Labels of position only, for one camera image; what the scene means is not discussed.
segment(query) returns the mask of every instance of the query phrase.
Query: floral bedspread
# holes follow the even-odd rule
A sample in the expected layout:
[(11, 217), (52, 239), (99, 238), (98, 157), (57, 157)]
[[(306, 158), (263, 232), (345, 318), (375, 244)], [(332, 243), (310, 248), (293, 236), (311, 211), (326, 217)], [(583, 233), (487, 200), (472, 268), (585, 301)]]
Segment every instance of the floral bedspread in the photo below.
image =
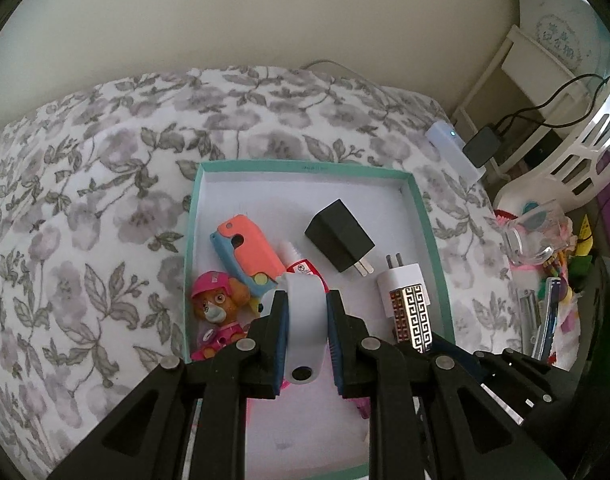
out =
[(323, 73), (193, 69), (77, 92), (0, 131), (0, 442), (27, 478), (45, 478), (161, 356), (180, 356), (181, 255), (202, 160), (412, 172), (457, 343), (520, 348), (488, 197), (423, 136), (441, 107), (391, 91), (408, 109)]

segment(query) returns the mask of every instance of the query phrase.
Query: black charger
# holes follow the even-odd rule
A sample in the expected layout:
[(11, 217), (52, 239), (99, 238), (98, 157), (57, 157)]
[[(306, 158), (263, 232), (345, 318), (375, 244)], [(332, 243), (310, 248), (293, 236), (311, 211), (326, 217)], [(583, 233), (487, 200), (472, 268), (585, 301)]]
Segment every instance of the black charger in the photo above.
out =
[(463, 146), (463, 154), (474, 165), (480, 168), (490, 160), (501, 147), (501, 136), (493, 124), (483, 126), (468, 142)]
[(374, 242), (341, 199), (319, 211), (305, 229), (305, 236), (343, 272), (354, 266), (362, 276), (374, 272), (365, 259)]

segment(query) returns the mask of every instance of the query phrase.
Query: cartoon dog toy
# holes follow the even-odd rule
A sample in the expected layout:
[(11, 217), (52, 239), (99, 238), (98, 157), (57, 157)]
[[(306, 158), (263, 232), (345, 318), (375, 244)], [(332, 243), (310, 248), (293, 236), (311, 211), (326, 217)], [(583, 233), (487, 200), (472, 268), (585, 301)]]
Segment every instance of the cartoon dog toy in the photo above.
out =
[(249, 288), (225, 272), (210, 270), (201, 274), (192, 286), (194, 316), (217, 325), (205, 333), (199, 349), (192, 353), (194, 361), (216, 355), (224, 346), (245, 337), (237, 316), (239, 308), (249, 302)]

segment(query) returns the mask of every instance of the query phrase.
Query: clear plastic container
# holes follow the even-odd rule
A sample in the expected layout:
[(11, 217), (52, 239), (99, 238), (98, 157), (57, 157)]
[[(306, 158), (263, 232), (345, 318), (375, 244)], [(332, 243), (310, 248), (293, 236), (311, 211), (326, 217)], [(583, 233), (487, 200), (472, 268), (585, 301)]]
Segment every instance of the clear plastic container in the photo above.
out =
[(508, 257), (514, 265), (539, 265), (570, 244), (570, 220), (550, 200), (504, 226)]

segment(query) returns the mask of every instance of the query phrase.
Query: white power adapter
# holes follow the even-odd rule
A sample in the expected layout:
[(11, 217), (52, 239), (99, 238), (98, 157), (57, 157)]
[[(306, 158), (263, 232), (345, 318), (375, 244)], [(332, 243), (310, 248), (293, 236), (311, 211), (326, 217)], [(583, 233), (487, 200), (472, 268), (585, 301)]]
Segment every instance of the white power adapter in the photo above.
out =
[(400, 253), (396, 254), (396, 263), (394, 266), (388, 254), (389, 269), (376, 277), (385, 316), (394, 319), (397, 342), (410, 341), (417, 351), (427, 352), (432, 346), (432, 329), (421, 268), (418, 264), (404, 265)]

